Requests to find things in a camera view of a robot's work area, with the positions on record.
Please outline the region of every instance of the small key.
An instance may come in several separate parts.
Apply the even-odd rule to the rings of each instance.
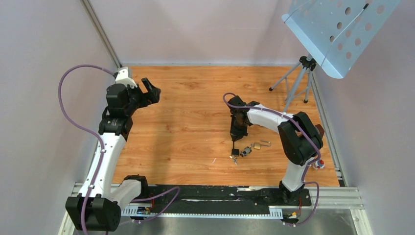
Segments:
[[[236,156],[230,156],[230,158],[233,160],[233,162],[238,165],[238,162],[236,161]]]

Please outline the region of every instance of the metal floor panel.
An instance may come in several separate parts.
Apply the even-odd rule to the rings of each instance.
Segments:
[[[306,218],[310,210],[303,210]],[[89,232],[91,235],[103,233]],[[160,217],[149,223],[128,223],[110,235],[357,235],[350,210],[320,209],[312,220],[291,228],[271,219]]]

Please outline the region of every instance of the red wire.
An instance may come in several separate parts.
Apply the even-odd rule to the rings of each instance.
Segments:
[[[296,213],[299,212],[300,213],[299,216],[300,216],[301,215],[301,198],[299,198],[299,201],[300,201],[300,206],[299,206],[299,209],[296,211]]]
[[[151,200],[151,208],[150,208],[150,209],[152,209],[152,208],[154,208],[154,199],[153,199],[153,200]]]

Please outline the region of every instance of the tripod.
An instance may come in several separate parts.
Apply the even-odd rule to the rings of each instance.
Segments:
[[[287,76],[290,75],[290,73],[292,73],[298,66],[302,65],[302,69],[301,72],[299,73],[299,75],[297,76],[291,90],[288,88],[288,80],[287,80]],[[313,70],[316,67],[317,62],[315,59],[313,59],[313,57],[308,54],[308,56],[302,56],[300,58],[300,61],[298,61],[296,63],[296,65],[294,65],[280,80],[278,80],[272,87],[270,87],[270,91],[272,91],[279,83],[281,83],[283,80],[285,80],[285,87],[287,89],[287,98],[285,99],[285,108],[283,110],[283,112],[286,112],[288,109],[288,106],[290,105],[291,101],[296,98],[297,96],[299,96],[300,94],[302,94],[303,92],[305,92],[305,98],[304,98],[304,103],[308,102],[308,95],[310,94],[310,85],[311,85],[311,77],[313,76]],[[302,90],[300,93],[296,94],[296,91],[298,89],[298,86],[300,85],[300,82],[302,80],[302,77],[304,77],[305,72],[307,72],[308,70],[308,81],[307,81],[307,87]]]

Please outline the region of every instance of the tripod leg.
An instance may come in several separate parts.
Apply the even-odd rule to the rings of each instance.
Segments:
[[[272,91],[284,79],[287,79],[287,76],[290,75],[290,73],[292,73],[300,64],[301,62],[297,62],[296,65],[294,65],[280,80],[278,80],[272,87],[270,87],[270,91]]]
[[[308,71],[308,82],[307,82],[307,90],[305,91],[305,98],[304,103],[308,103],[308,95],[310,94],[310,87],[311,87],[311,79],[313,78],[313,71]]]
[[[285,108],[283,112],[286,112],[288,109],[288,106],[290,105],[291,101],[294,98],[294,95],[296,94],[297,88],[300,85],[300,82],[302,80],[302,77],[304,77],[305,72],[307,71],[307,68],[302,68],[301,72],[296,78],[296,81],[294,82],[294,85],[291,87],[290,93],[287,96],[287,103],[285,104]]]

